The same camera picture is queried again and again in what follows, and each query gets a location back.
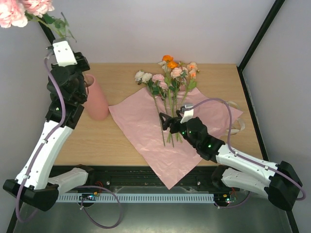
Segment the artificial flower bunch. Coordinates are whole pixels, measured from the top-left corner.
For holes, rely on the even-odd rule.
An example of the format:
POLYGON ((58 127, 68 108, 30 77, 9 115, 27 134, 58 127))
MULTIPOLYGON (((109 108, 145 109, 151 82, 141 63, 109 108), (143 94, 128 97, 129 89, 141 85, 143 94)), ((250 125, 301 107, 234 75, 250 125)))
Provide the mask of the artificial flower bunch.
POLYGON ((164 104, 166 114, 174 117, 175 111, 185 101, 188 93, 196 88, 196 76, 200 70, 196 62, 188 64, 177 62, 170 55, 164 55, 158 64, 163 70, 162 74, 139 70, 134 79, 138 85, 145 85, 155 101, 157 111, 159 107, 156 98, 159 97, 164 104))

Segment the right black frame post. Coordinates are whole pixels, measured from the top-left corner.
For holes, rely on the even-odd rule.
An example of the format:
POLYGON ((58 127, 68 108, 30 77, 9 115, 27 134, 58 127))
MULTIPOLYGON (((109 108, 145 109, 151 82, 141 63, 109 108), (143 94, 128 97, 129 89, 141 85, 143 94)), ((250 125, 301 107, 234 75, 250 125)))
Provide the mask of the right black frame post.
POLYGON ((242 73, 246 68, 248 62, 252 58, 253 54, 255 53, 257 47, 259 46, 260 42, 264 38, 266 32, 270 28, 272 22, 274 21, 275 17, 279 13, 281 7, 283 6, 285 0, 276 0, 274 1, 272 7, 270 8, 267 16, 265 17, 263 23, 261 24, 259 30, 257 31, 253 41, 251 42, 247 52, 245 53, 242 61, 240 62, 239 66, 237 67, 238 72, 242 73))

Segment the pink rose stem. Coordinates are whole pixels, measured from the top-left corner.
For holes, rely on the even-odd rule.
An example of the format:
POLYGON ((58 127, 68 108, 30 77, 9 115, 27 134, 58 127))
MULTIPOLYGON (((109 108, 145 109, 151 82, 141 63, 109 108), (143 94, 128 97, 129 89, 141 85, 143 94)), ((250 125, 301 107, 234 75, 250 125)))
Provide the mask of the pink rose stem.
POLYGON ((41 23, 60 38, 74 38, 69 22, 63 13, 61 17, 51 15, 54 11, 51 0, 2 0, 0 2, 0 27, 25 27, 29 22, 41 23))

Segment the pink wrapping paper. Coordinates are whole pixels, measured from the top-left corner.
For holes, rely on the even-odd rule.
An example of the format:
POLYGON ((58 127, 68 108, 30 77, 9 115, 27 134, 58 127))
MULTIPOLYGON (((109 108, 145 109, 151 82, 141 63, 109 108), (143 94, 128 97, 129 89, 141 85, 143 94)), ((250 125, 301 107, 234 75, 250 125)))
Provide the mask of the pink wrapping paper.
MULTIPOLYGON (((188 93, 183 104, 197 104, 207 97, 197 88, 188 93)), ((160 120, 155 100, 147 88, 130 95, 119 104, 109 106, 113 120, 137 152, 156 173, 164 185, 171 189, 202 158, 196 150, 175 135, 168 142, 169 130, 161 132, 160 120)), ((226 106, 218 101, 209 101, 194 109, 194 117, 207 126, 208 133, 216 138, 225 135, 229 127, 229 114, 226 106)))

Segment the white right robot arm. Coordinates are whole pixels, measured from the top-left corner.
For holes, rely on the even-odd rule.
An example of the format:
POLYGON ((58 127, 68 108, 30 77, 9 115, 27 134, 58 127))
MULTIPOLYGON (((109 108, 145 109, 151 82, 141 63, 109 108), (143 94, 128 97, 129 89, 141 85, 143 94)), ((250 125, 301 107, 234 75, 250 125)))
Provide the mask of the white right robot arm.
POLYGON ((160 117, 164 130, 181 134, 201 158, 219 163, 212 177, 215 189, 244 189, 267 198, 279 209, 292 210, 302 182, 291 164, 285 161, 276 164, 231 148, 223 140, 210 135, 198 117, 170 117, 163 113, 160 117))

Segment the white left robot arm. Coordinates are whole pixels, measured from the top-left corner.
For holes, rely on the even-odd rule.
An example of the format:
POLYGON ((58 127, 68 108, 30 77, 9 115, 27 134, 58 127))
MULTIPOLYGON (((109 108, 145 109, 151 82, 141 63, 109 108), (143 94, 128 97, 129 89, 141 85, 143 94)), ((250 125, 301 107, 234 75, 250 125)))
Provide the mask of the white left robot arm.
POLYGON ((15 197, 15 209, 26 203, 47 211, 59 195, 83 186, 93 169, 77 165, 61 175, 50 177, 53 164, 65 141, 75 129, 88 98, 84 71, 90 66, 80 52, 73 54, 73 61, 61 63, 62 55, 55 55, 57 63, 48 68, 48 85, 51 104, 46 114, 43 131, 33 153, 21 172, 14 179, 7 179, 3 189, 15 197))

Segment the pink cylindrical vase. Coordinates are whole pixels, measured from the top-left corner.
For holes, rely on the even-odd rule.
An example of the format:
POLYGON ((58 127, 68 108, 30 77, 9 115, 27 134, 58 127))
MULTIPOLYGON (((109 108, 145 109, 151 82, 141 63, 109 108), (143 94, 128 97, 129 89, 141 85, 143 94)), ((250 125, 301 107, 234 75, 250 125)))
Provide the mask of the pink cylindrical vase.
POLYGON ((85 74, 87 101, 84 103, 89 117, 100 121, 109 115, 109 104, 103 89, 97 79, 91 74, 85 74))

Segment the black frame post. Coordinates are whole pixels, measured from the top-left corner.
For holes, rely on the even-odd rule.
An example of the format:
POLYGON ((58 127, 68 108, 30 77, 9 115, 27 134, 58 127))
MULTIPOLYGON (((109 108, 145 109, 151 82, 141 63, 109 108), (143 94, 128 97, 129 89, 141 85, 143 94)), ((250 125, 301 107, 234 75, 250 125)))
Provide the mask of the black frame post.
POLYGON ((257 47, 259 46, 260 42, 264 38, 266 32, 270 28, 272 22, 274 21, 275 17, 279 13, 281 7, 283 6, 285 0, 276 0, 274 1, 272 7, 270 8, 267 16, 265 17, 263 23, 261 24, 259 30, 257 31, 253 41, 251 42, 247 52, 245 53, 242 61, 240 62, 239 66, 237 67, 238 72, 242 73, 246 68, 248 62, 252 58, 253 54, 255 53, 257 47))
POLYGON ((49 58, 51 58, 52 55, 54 55, 52 43, 53 43, 53 41, 55 40, 55 36, 54 36, 52 30, 51 30, 49 27, 45 26, 45 25, 44 25, 43 23, 41 23, 41 22, 39 22, 38 24, 40 25, 40 27, 41 27, 41 29, 42 29, 42 31, 43 31, 45 37, 47 38, 47 40, 48 40, 49 43, 50 43, 50 46, 47 47, 47 51, 48 51, 48 54, 47 54, 47 55, 50 55, 49 58))

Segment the left black frame post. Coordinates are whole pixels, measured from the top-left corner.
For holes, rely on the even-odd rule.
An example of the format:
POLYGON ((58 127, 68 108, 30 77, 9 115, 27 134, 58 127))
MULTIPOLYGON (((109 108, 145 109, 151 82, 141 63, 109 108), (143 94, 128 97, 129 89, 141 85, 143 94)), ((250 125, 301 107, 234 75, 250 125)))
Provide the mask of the left black frame post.
POLYGON ((52 30, 51 30, 49 27, 45 26, 45 25, 44 25, 43 23, 41 23, 41 22, 39 22, 38 24, 40 25, 40 27, 41 27, 41 29, 42 29, 42 31, 43 31, 45 37, 47 38, 47 40, 48 40, 49 43, 50 43, 50 46, 47 47, 47 51, 48 51, 48 54, 47 54, 47 55, 50 55, 49 58, 51 58, 52 55, 54 55, 52 43, 53 43, 53 41, 55 40, 55 36, 54 36, 52 30))

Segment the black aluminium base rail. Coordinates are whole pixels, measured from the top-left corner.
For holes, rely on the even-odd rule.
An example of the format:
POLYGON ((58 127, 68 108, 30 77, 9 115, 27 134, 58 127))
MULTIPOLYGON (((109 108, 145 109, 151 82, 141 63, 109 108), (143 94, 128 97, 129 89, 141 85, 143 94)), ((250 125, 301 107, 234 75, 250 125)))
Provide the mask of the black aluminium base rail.
MULTIPOLYGON (((87 185, 98 185, 112 190, 113 187, 165 187, 163 181, 148 166, 92 166, 87 185)), ((268 185, 253 177, 226 166, 197 166, 175 187, 194 188, 210 193, 228 192, 232 188, 265 195, 268 185)))

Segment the cream ribbon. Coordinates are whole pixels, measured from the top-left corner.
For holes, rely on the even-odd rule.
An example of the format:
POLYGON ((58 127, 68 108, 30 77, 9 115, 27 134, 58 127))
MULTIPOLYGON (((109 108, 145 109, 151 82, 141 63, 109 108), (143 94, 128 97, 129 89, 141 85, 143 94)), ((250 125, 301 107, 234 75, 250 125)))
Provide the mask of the cream ribbon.
MULTIPOLYGON (((226 103, 229 105, 230 108, 241 110, 240 106, 236 102, 226 101, 226 103)), ((245 129, 245 121, 241 117, 239 117, 232 123, 230 135, 236 135, 239 132, 243 131, 244 129, 245 129)))

